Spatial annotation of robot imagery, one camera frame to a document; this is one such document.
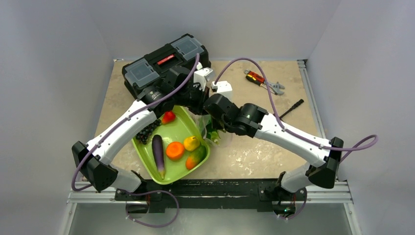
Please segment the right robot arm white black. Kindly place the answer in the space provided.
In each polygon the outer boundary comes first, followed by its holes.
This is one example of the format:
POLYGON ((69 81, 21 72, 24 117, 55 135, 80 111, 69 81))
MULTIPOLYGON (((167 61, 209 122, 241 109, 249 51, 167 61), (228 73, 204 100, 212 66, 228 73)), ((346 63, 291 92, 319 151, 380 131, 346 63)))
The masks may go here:
POLYGON ((334 187, 341 153, 331 147, 333 144, 342 147, 341 139, 322 139, 288 124, 280 127, 276 117, 267 110, 252 103, 237 107, 221 94, 208 98, 203 109, 227 132, 274 143, 306 160, 303 166, 280 174, 275 185, 278 198, 287 199, 309 185, 334 187))

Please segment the clear zip top bag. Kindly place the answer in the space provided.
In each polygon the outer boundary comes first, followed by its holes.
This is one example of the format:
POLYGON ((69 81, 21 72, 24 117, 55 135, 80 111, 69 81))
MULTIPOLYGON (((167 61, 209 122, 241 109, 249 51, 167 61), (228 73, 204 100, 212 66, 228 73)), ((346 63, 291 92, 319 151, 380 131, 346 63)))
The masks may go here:
POLYGON ((232 133, 213 126, 211 115, 197 116, 190 114, 202 138, 211 146, 228 147, 232 141, 232 133))

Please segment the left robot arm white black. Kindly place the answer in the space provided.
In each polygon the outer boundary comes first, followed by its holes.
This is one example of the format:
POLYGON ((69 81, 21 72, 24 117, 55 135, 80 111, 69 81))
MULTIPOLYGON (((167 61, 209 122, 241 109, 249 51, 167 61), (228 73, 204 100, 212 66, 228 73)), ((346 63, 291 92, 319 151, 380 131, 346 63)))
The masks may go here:
POLYGON ((74 143, 71 147, 76 165, 74 175, 81 173, 89 185, 78 188, 73 179, 72 190, 83 191, 92 187, 101 192, 117 188, 126 191, 133 200, 142 199, 146 194, 142 178, 135 171, 114 166, 115 156, 139 131, 174 106, 202 110, 208 92, 206 85, 213 76, 211 68, 170 68, 165 76, 144 88, 127 111, 105 131, 87 143, 74 143))

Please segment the toy bok choy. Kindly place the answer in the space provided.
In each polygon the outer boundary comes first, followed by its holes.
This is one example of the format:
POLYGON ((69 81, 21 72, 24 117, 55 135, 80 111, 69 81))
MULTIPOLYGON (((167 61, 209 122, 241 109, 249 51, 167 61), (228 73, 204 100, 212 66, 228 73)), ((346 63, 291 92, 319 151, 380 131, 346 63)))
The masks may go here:
POLYGON ((213 126, 211 120, 209 120, 205 125, 205 139, 216 145, 220 145, 221 142, 218 129, 213 126))

